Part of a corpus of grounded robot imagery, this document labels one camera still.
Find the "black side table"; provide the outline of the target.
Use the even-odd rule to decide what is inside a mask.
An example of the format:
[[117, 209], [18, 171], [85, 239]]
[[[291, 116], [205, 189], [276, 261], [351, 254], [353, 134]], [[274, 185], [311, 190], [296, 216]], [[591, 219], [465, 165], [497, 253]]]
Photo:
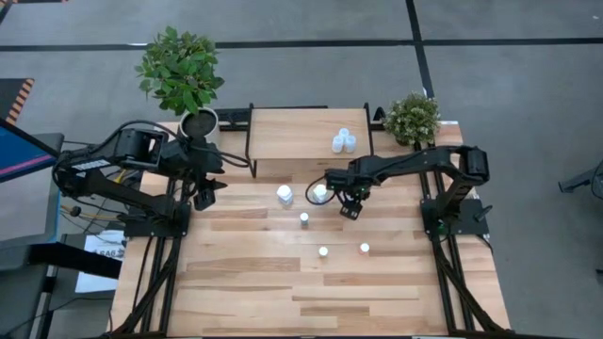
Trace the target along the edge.
[[42, 293], [54, 288], [50, 266], [117, 279], [122, 262], [63, 241], [0, 242], [0, 339], [28, 339]]

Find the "white plant pot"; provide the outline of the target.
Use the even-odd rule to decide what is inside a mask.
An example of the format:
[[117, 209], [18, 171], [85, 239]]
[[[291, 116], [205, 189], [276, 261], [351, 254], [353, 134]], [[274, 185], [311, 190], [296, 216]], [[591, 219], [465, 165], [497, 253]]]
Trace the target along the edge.
[[185, 113], [178, 125], [178, 133], [183, 137], [204, 137], [213, 142], [220, 133], [219, 116], [211, 108], [200, 108], [197, 113]]

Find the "white printed paper sheet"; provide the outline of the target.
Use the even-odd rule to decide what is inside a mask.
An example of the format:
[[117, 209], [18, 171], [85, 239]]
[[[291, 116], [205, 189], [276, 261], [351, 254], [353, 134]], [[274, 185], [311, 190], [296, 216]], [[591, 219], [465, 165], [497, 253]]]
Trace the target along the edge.
[[[87, 235], [84, 250], [105, 257], [122, 261], [124, 257], [125, 246], [123, 241], [125, 236], [123, 231], [109, 230], [102, 231], [97, 235]], [[74, 292], [76, 294], [85, 294], [93, 292], [114, 291], [118, 286], [118, 279], [105, 278], [89, 273], [79, 272], [75, 284]]]

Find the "small bushy green plant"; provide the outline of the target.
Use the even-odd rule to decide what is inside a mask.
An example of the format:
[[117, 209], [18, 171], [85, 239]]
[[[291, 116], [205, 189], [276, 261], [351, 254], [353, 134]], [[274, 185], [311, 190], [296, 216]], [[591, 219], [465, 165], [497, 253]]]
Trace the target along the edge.
[[440, 128], [439, 105], [434, 98], [411, 92], [394, 101], [383, 119], [384, 131], [401, 146], [432, 143]]

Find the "wooden shelf black metal frame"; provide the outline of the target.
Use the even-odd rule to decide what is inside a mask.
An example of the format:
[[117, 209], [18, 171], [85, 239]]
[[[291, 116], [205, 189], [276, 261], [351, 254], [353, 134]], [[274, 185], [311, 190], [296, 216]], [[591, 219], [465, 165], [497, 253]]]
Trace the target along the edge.
[[[346, 128], [355, 149], [335, 153], [332, 141]], [[261, 161], [348, 160], [373, 155], [370, 113], [363, 108], [252, 108], [245, 156], [255, 176]]]

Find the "tall green leafy plant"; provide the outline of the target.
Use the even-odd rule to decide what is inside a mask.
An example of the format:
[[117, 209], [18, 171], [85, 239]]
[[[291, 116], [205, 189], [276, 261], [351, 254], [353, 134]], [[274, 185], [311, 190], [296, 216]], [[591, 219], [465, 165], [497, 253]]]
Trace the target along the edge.
[[217, 99], [225, 80], [216, 75], [218, 50], [206, 36], [172, 26], [157, 33], [138, 65], [139, 89], [176, 116], [197, 113]]

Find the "black frame crossbar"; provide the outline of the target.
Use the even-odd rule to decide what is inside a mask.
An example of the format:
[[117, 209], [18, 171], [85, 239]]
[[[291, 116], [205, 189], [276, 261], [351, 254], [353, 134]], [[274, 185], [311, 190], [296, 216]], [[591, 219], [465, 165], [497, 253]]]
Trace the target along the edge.
[[[246, 131], [252, 114], [252, 107], [242, 108], [218, 108], [216, 113], [219, 118], [219, 128], [225, 132]], [[363, 106], [367, 118], [367, 124], [371, 131], [383, 131], [383, 121], [385, 119], [385, 110], [379, 106], [372, 111], [365, 103]]]

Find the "black chair base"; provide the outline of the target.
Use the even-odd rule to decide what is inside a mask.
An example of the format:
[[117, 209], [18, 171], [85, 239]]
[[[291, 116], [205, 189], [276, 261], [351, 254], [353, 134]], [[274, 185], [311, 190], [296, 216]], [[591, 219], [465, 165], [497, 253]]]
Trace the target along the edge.
[[562, 193], [573, 193], [576, 188], [581, 186], [588, 186], [591, 193], [603, 201], [603, 159], [594, 168], [568, 180], [558, 182], [558, 187]]

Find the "black orange striped mat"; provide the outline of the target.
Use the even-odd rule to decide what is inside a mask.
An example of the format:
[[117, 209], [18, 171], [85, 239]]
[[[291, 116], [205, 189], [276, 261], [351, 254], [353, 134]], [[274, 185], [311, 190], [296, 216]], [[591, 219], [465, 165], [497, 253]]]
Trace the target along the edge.
[[33, 78], [0, 79], [0, 121], [17, 123], [34, 84]]

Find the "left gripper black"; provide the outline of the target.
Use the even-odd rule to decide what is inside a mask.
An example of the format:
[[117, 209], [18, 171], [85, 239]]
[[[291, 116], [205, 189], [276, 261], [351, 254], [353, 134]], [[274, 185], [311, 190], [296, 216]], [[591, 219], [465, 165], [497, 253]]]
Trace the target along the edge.
[[[208, 179], [207, 174], [223, 174], [220, 151], [215, 143], [187, 141], [183, 143], [187, 167], [192, 170], [197, 188], [226, 188], [227, 184]], [[216, 201], [213, 189], [199, 190], [193, 197], [195, 209], [206, 209]]]

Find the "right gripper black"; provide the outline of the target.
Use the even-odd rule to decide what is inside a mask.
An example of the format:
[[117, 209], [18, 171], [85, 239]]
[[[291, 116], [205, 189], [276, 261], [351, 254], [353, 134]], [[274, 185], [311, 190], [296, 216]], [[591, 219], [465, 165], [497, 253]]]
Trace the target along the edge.
[[339, 214], [352, 220], [358, 219], [363, 205], [355, 201], [363, 201], [370, 196], [372, 177], [351, 165], [348, 169], [326, 169], [325, 180], [329, 190], [345, 198]]

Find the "black aluminium frame rails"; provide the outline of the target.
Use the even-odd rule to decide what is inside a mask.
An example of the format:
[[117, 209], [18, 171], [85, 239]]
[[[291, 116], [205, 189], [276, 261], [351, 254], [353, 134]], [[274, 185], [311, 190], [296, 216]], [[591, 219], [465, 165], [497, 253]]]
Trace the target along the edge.
[[[414, 150], [418, 152], [426, 149], [415, 145]], [[430, 172], [435, 177], [437, 195], [448, 190], [448, 187], [452, 184], [452, 179], [441, 172]], [[427, 174], [428, 172], [418, 174], [424, 193], [427, 193], [429, 190]], [[425, 196], [422, 201], [434, 199], [436, 196], [432, 198]], [[436, 265], [448, 334], [451, 336], [483, 339], [492, 333], [506, 333], [507, 330], [498, 325], [487, 314], [466, 286], [460, 251], [456, 240], [458, 234], [426, 235], [432, 245], [433, 259]]]
[[[114, 200], [136, 207], [148, 216], [168, 217], [173, 213], [178, 202], [189, 202], [190, 195], [197, 189], [195, 183], [188, 177], [190, 171], [184, 167], [186, 156], [183, 143], [187, 141], [160, 124], [157, 124], [153, 130], [144, 130], [142, 133], [159, 138], [153, 146], [155, 162], [153, 165], [144, 165], [138, 160], [128, 160], [123, 165], [166, 177], [167, 193], [151, 196], [139, 190], [119, 186]], [[176, 268], [184, 236], [146, 237], [156, 239], [148, 288], [141, 298], [134, 298], [131, 313], [117, 329], [107, 335], [110, 339], [166, 339], [167, 337]]]

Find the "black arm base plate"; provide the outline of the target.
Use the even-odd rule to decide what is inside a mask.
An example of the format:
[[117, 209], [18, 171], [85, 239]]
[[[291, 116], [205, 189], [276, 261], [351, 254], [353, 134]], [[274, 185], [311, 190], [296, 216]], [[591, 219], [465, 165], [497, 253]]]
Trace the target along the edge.
[[190, 214], [191, 204], [178, 202], [173, 213], [168, 217], [121, 215], [119, 220], [125, 224], [126, 237], [179, 237], [187, 234]]
[[489, 233], [486, 215], [493, 206], [483, 206], [481, 200], [464, 199], [444, 206], [437, 200], [420, 203], [425, 233], [429, 236]]

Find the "blue screen monitor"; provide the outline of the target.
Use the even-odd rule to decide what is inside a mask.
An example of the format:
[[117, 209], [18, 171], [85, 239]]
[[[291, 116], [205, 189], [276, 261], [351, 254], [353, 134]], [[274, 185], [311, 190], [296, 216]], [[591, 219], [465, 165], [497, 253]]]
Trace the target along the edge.
[[54, 166], [63, 142], [61, 133], [30, 135], [0, 121], [0, 183]]

